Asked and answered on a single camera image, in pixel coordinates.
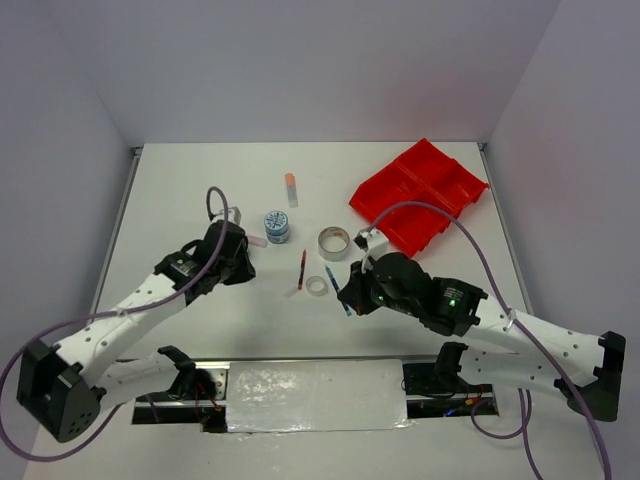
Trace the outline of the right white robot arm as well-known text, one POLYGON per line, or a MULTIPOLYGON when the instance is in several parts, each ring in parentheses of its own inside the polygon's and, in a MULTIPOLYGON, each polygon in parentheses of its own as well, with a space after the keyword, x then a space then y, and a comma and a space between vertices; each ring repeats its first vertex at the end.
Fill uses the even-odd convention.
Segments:
POLYGON ((576 413, 618 417, 626 340, 568 330, 524 312, 513 318, 481 288, 432 277, 402 253, 352 263, 338 293, 357 315, 380 308, 414 317, 446 337, 438 354, 436 383, 446 391, 494 384, 547 393, 576 413))

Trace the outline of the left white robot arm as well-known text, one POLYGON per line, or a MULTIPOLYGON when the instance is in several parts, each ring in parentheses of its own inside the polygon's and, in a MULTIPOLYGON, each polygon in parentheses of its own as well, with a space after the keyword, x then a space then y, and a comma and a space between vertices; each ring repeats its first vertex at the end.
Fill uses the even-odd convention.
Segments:
POLYGON ((17 400, 60 443, 82 433, 105 409, 148 393, 185 398, 215 382, 175 346, 122 362, 120 356, 161 322, 219 284, 252 280, 255 269, 245 231, 217 221, 205 237, 167 255, 152 274, 100 319, 52 346, 41 340, 24 351, 17 400))

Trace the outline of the red gel pen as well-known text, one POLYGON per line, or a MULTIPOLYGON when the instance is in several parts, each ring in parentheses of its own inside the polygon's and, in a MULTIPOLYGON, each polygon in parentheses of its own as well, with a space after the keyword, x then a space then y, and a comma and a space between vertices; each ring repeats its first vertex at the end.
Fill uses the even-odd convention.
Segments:
POLYGON ((301 254, 300 270, 299 270, 297 286, 296 286, 297 291, 302 291, 304 288, 306 263, 307 263, 307 249, 304 249, 301 254))

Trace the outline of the blue gel pen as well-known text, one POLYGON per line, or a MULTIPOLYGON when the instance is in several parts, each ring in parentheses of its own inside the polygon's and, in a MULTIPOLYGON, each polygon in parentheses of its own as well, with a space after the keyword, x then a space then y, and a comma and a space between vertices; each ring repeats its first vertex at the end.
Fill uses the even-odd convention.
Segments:
MULTIPOLYGON (((338 282, 337 282, 337 280, 336 280, 336 278, 335 278, 335 276, 334 276, 334 274, 333 274, 333 272, 332 272, 332 270, 331 270, 331 268, 330 268, 330 266, 328 264, 325 264, 325 272, 327 274, 327 277, 328 277, 333 289, 335 290, 336 295, 338 295, 340 293, 340 287, 339 287, 339 284, 338 284, 338 282)), ((343 301, 341 301, 339 299, 338 299, 338 301, 339 301, 340 305, 343 307, 343 310, 345 311, 346 316, 347 317, 351 317, 352 316, 352 312, 351 312, 349 306, 345 302, 343 302, 343 301)))

